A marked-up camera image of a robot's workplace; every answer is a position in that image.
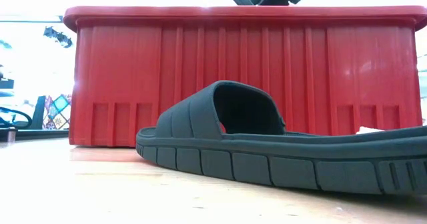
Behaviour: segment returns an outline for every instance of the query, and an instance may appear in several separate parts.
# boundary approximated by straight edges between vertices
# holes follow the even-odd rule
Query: wooden floor
[[[427,223],[427,197],[278,189],[66,139],[0,148],[0,223]]]

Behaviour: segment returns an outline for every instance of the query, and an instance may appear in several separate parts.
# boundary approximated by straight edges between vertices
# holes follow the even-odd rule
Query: colorful mosaic
[[[46,96],[43,129],[68,129],[71,95]]]

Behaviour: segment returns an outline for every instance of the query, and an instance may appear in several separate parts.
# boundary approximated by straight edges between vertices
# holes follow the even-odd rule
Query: bright background
[[[75,5],[145,5],[145,6],[228,6],[232,0],[1,0],[0,39],[13,49],[0,47],[0,64],[7,75],[15,79],[16,95],[23,97],[51,93],[70,93],[73,87],[75,47],[62,48],[58,43],[43,37],[46,23],[4,23],[2,20],[32,21],[57,20],[67,7]],[[302,0],[301,6],[375,6],[424,5],[427,0]],[[75,34],[61,23],[52,24],[73,39]],[[427,96],[427,28],[417,32],[418,67],[422,96]]]

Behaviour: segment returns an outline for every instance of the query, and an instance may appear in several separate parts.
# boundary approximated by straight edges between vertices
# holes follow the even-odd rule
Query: black slide sandal
[[[247,183],[427,194],[427,127],[330,137],[284,126],[267,93],[218,81],[161,114],[157,127],[142,129],[136,149],[162,167]]]

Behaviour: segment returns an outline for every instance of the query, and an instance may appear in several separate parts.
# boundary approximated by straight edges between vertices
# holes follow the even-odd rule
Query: red plastic crate
[[[272,95],[292,131],[421,125],[424,7],[73,7],[70,144],[134,147],[138,129],[220,79]]]

